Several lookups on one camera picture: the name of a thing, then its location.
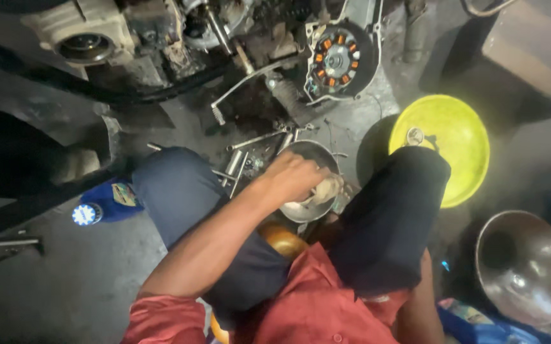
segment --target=black pants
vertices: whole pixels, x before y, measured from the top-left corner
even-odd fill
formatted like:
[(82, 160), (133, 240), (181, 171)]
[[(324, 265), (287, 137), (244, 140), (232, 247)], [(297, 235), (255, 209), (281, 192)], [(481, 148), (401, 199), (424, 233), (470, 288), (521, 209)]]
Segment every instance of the black pants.
[[(420, 280), (420, 257), (436, 217), (450, 167), (438, 153), (403, 147), (341, 215), (343, 237), (329, 251), (342, 281), (361, 296), (410, 288)], [(197, 153), (172, 147), (152, 154), (133, 174), (142, 200), (168, 249), (229, 198)], [(290, 262), (258, 233), (245, 241), (218, 282), (203, 295), (223, 329), (276, 295)]]

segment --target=knee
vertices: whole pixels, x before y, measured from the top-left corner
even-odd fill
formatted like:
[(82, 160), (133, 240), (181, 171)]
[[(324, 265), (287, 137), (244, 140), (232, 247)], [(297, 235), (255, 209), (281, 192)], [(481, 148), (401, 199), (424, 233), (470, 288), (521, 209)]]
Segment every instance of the knee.
[(203, 170), (209, 171), (209, 164), (199, 154), (186, 147), (169, 147), (150, 155), (133, 172), (132, 179), (135, 187), (174, 181), (184, 183)]
[(397, 149), (392, 155), (394, 165), (405, 172), (417, 172), (424, 176), (448, 180), (450, 164), (430, 148), (408, 146)]

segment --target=spanner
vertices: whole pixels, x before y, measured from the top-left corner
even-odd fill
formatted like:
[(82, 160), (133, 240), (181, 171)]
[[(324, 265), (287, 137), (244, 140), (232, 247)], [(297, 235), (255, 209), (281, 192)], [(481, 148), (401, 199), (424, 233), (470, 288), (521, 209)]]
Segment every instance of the spanner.
[(281, 134), (281, 133), (289, 133), (291, 130), (292, 129), (290, 127), (284, 127), (282, 129), (277, 130), (276, 132), (261, 135), (259, 137), (253, 138), (252, 140), (244, 141), (244, 142), (238, 143), (238, 144), (233, 145), (233, 146), (227, 146), (226, 151), (232, 152), (233, 150), (235, 150), (237, 148), (247, 146), (247, 145), (251, 145), (252, 143), (264, 140), (266, 138), (270, 138), (270, 137), (276, 136), (276, 135)]

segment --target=shirt sleeve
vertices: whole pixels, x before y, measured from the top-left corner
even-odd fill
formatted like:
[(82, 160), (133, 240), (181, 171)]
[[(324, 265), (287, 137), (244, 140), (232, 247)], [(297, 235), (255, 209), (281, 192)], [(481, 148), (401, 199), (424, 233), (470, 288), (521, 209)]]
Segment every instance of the shirt sleeve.
[(159, 295), (136, 300), (122, 344), (205, 344), (205, 309), (194, 299)]

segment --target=steel bowl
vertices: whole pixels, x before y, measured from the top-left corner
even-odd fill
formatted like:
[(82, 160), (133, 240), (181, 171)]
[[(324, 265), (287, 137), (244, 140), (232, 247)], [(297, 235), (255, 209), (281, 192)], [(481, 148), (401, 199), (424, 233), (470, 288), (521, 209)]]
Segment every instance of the steel bowl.
[[(298, 140), (287, 146), (287, 149), (301, 155), (305, 159), (316, 161), (319, 167), (328, 167), (331, 172), (339, 174), (339, 165), (331, 152), (312, 140)], [(335, 199), (330, 199), (322, 204), (310, 203), (306, 206), (298, 202), (289, 202), (281, 206), (279, 209), (282, 213), (296, 223), (307, 223), (325, 216), (333, 207)]]
[(551, 324), (551, 226), (525, 211), (505, 211), (482, 228), (475, 268), (502, 315), (532, 326)]

